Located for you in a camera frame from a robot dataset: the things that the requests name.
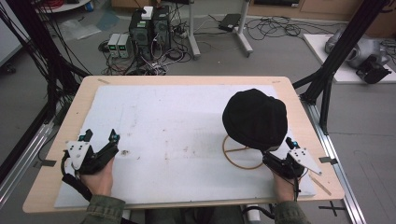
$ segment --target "black hat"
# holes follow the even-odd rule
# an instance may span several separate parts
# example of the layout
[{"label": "black hat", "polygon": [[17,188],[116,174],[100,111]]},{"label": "black hat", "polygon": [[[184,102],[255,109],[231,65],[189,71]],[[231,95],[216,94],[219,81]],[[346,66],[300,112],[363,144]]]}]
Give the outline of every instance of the black hat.
[{"label": "black hat", "polygon": [[256,89],[239,91],[225,106],[222,120],[230,137],[259,150],[277,149],[288,132],[285,104]]}]

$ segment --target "wire ring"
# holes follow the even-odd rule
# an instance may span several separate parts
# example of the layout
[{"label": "wire ring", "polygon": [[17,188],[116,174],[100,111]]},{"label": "wire ring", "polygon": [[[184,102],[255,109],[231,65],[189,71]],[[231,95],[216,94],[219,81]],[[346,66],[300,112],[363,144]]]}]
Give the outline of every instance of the wire ring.
[{"label": "wire ring", "polygon": [[250,149],[250,147],[242,147],[242,148],[235,148],[235,149],[226,150],[226,149],[225,149],[225,141],[227,140],[228,137],[229,137],[229,135],[227,134],[227,135],[225,136],[224,140],[223,140],[223,143],[222,143],[222,151],[223,151],[223,153],[224,153],[225,158],[227,159],[227,161],[230,162],[230,164],[232,164],[232,165],[234,165],[234,166],[236,166],[236,167],[238,167],[238,168],[240,168],[240,169],[244,169],[244,170],[254,170],[254,169],[257,169],[257,168],[259,168],[259,167],[261,167],[261,166],[263,165],[263,163],[261,162],[259,165],[252,166],[252,167],[246,167],[246,166],[238,165],[238,164],[236,164],[235,162],[233,162],[233,161],[228,157],[227,152],[235,152],[235,151],[247,150],[247,149]]}]

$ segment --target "floor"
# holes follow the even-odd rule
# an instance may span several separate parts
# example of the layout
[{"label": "floor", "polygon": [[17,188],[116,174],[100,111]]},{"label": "floor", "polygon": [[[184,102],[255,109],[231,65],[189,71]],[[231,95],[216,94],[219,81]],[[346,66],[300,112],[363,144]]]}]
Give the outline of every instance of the floor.
[{"label": "floor", "polygon": [[[106,3],[99,3],[92,13],[76,9],[56,16],[59,22],[83,18],[83,25],[101,24],[106,27],[106,30],[86,39],[67,41],[67,45],[81,62],[96,75],[100,75],[106,68],[106,60],[98,51],[98,45],[112,33],[126,32],[129,25],[128,13],[118,12],[118,15],[126,17],[116,19]],[[230,4],[227,8],[213,9],[213,13],[232,13],[237,12],[238,8],[240,5]],[[198,7],[196,14],[207,14],[202,11],[204,10]],[[198,28],[209,19],[199,17],[195,27]],[[213,21],[203,25],[204,28],[213,26],[216,26]],[[335,32],[340,26],[342,25],[326,29]],[[203,31],[218,32],[217,29],[201,30]],[[252,33],[255,37],[260,36],[257,30]],[[295,82],[320,67],[309,47],[296,37],[266,37],[259,41],[247,35],[247,40],[254,49],[248,58],[233,35],[198,35],[196,38],[202,52],[201,58],[197,61],[172,64],[169,66],[168,76],[280,76]],[[54,41],[60,46],[59,39],[55,38]],[[11,62],[17,72],[6,74],[2,71],[0,75],[0,162],[4,161],[47,100],[46,82],[29,56],[20,51]],[[389,66],[396,69],[393,63],[389,63]],[[306,87],[302,87],[297,92],[303,93],[305,89]],[[396,179],[393,175],[396,171],[395,94],[394,84],[332,86],[328,130],[367,223],[390,224],[396,219]],[[46,146],[43,149],[42,156],[45,156],[48,148]],[[84,217],[82,212],[25,214],[22,211],[24,199],[39,171],[33,165],[34,162],[0,210],[0,222],[79,223]],[[342,202],[333,204],[343,207]],[[330,206],[330,202],[301,203],[301,206],[312,223],[350,223],[343,210],[337,210],[335,214],[332,210],[318,208]],[[271,221],[262,216],[262,223]]]}]

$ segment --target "hand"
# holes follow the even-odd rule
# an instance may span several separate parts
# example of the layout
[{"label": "hand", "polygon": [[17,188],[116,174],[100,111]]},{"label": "hand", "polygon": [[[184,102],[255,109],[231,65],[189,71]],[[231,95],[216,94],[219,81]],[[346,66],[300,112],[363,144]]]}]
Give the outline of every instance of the hand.
[{"label": "hand", "polygon": [[274,176],[274,192],[278,203],[294,201],[294,186],[291,184],[293,180],[286,180],[273,172]]},{"label": "hand", "polygon": [[111,195],[111,188],[113,187],[113,162],[111,159],[108,164],[94,175],[82,175],[81,181],[94,195]]}]

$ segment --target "person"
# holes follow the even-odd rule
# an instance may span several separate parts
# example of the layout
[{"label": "person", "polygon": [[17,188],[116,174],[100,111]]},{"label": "person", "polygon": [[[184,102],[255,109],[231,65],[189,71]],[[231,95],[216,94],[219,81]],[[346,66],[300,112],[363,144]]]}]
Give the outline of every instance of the person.
[{"label": "person", "polygon": [[[120,224],[125,201],[111,197],[113,187],[113,162],[95,175],[82,175],[81,181],[92,193],[87,215],[83,224]],[[294,201],[293,185],[273,172],[274,191],[277,206],[275,210],[275,224],[307,224],[310,223],[303,210]]]}]

